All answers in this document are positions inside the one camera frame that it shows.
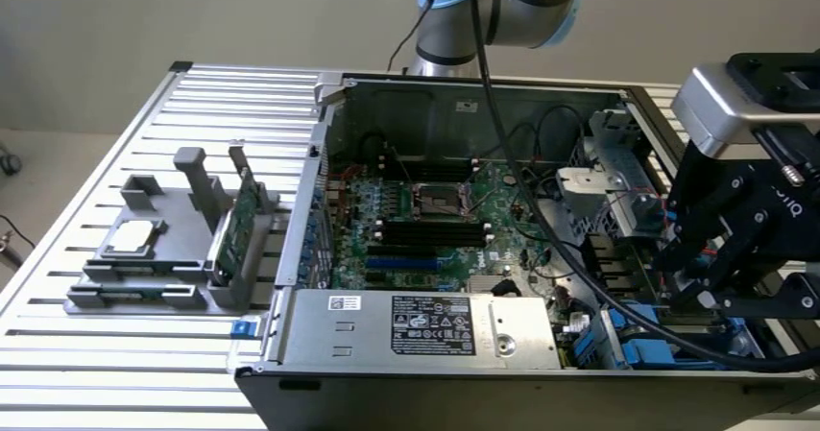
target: motherboard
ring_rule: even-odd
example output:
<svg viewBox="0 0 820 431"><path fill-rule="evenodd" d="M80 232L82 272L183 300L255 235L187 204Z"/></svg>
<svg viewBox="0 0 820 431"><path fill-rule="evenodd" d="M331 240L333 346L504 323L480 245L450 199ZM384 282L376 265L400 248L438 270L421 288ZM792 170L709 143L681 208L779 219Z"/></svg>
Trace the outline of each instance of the motherboard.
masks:
<svg viewBox="0 0 820 431"><path fill-rule="evenodd" d="M538 235L506 165L398 169L351 166L331 181L331 286L486 292L508 278L533 292L548 244L521 234Z"/></svg>

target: blue ram slot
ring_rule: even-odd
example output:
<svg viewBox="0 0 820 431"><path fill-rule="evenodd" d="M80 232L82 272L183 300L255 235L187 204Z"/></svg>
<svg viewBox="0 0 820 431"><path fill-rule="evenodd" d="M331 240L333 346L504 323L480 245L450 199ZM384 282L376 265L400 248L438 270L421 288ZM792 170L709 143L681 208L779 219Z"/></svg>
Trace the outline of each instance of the blue ram slot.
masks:
<svg viewBox="0 0 820 431"><path fill-rule="evenodd" d="M377 270L425 270L438 271L441 265L436 258L367 258L365 267Z"/></svg>

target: blue latch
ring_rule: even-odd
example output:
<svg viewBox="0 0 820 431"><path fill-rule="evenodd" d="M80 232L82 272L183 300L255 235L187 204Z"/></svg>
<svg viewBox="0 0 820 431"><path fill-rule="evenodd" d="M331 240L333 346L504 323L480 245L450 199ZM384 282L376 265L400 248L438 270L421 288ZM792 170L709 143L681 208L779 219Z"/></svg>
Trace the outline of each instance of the blue latch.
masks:
<svg viewBox="0 0 820 431"><path fill-rule="evenodd" d="M234 340L254 340L257 338L257 323L234 321L231 325L231 338Z"/></svg>

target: power supply label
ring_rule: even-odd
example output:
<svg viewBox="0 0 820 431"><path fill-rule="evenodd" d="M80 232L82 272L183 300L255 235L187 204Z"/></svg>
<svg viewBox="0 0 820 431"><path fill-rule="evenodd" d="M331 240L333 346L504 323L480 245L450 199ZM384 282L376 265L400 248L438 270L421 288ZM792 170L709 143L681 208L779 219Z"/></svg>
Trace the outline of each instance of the power supply label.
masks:
<svg viewBox="0 0 820 431"><path fill-rule="evenodd" d="M468 297L394 296L392 349L396 354L474 356Z"/></svg>

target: gray wall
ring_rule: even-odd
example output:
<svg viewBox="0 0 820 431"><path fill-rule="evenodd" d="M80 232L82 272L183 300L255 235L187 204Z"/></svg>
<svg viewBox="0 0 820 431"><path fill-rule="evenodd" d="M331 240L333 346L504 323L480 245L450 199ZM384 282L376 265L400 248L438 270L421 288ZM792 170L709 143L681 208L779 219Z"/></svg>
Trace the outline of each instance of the gray wall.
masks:
<svg viewBox="0 0 820 431"><path fill-rule="evenodd" d="M416 0L0 0L0 127L119 132L173 60L381 69ZM494 74L677 83L740 50L820 47L820 0L584 0ZM413 48L400 58L406 64Z"/></svg>

